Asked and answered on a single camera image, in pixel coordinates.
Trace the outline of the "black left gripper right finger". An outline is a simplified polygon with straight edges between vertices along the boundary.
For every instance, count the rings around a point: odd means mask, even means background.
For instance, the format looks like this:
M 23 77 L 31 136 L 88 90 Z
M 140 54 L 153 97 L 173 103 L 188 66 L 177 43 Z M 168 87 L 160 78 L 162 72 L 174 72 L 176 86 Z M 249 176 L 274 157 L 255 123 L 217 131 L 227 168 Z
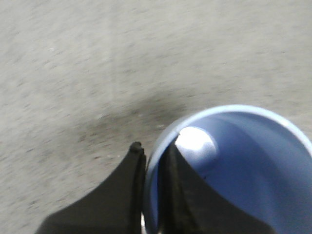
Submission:
M 159 234 L 274 234 L 206 184 L 171 142 L 158 165 Z

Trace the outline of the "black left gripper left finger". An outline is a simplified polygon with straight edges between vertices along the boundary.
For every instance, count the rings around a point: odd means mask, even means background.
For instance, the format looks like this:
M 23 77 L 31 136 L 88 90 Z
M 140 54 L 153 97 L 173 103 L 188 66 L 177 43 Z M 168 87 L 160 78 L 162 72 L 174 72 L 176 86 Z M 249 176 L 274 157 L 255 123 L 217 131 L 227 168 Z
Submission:
M 38 234 L 140 234 L 146 155 L 134 142 L 94 190 L 47 216 Z

